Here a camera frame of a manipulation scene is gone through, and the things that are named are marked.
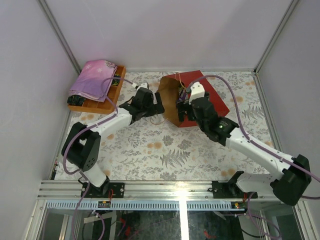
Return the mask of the red paper bag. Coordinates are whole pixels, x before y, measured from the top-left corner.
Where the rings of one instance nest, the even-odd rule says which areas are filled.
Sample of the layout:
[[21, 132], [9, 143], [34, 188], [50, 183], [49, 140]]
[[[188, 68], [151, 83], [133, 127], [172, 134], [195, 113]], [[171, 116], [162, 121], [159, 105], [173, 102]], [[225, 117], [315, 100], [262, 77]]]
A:
[[[194, 80], [202, 77], [201, 71], [189, 71], [182, 73], [173, 73], [171, 75], [163, 76], [160, 79], [158, 92], [164, 107], [164, 117], [178, 128], [185, 127], [185, 122], [179, 122], [178, 110], [176, 101], [178, 99], [178, 87], [184, 85], [185, 88]], [[216, 90], [211, 86], [207, 79], [202, 79], [200, 83], [203, 85], [204, 90], [209, 93], [209, 100], [213, 103], [219, 117], [226, 116], [230, 110], [218, 95]]]

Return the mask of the purple snack packet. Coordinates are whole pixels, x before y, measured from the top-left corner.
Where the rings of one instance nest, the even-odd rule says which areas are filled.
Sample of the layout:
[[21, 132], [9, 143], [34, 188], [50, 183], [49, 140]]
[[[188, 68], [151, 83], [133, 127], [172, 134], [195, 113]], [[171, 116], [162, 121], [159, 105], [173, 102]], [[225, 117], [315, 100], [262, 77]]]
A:
[[185, 100], [189, 99], [189, 94], [187, 93], [187, 90], [184, 85], [181, 85], [178, 87], [178, 99], [176, 100], [176, 103], [183, 102]]

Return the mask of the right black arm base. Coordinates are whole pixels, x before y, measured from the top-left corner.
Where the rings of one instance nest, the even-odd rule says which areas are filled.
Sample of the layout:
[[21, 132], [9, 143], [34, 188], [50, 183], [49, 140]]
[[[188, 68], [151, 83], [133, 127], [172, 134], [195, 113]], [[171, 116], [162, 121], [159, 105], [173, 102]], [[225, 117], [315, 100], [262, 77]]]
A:
[[213, 194], [214, 199], [247, 199], [252, 192], [242, 191], [237, 186], [238, 179], [243, 177], [244, 173], [237, 171], [228, 181], [214, 180], [207, 191]]

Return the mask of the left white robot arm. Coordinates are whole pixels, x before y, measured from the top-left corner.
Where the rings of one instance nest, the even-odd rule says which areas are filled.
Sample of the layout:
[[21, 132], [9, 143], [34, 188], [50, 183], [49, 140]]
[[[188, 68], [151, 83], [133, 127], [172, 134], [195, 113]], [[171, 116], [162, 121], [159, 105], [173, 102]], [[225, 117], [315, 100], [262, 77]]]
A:
[[164, 113], [159, 92], [139, 87], [135, 96], [119, 105], [114, 113], [92, 123], [90, 126], [76, 122], [66, 138], [61, 150], [63, 168], [66, 162], [77, 166], [85, 179], [92, 185], [98, 197], [105, 197], [110, 190], [107, 175], [97, 164], [102, 136], [108, 136], [126, 128], [142, 118]]

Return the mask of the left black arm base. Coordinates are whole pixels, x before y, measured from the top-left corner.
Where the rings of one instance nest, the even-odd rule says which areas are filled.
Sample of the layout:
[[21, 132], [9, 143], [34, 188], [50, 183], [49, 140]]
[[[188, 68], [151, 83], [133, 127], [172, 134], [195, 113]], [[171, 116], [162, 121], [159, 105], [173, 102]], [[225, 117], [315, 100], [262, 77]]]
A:
[[90, 184], [88, 191], [84, 198], [108, 198], [108, 199], [122, 199], [125, 193], [125, 183], [110, 182], [107, 177], [106, 181], [100, 187]]

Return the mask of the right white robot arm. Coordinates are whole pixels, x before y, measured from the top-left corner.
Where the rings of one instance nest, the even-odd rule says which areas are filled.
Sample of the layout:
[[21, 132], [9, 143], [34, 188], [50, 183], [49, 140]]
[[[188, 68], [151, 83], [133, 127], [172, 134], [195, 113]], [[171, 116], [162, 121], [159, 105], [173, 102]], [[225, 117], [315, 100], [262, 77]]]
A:
[[211, 141], [240, 152], [269, 172], [269, 177], [240, 174], [228, 184], [231, 196], [237, 198], [245, 192], [265, 189], [289, 206], [296, 205], [303, 197], [312, 180], [310, 163], [305, 156], [293, 157], [244, 134], [236, 122], [219, 117], [207, 97], [180, 101], [176, 107], [179, 121], [187, 118], [196, 122]]

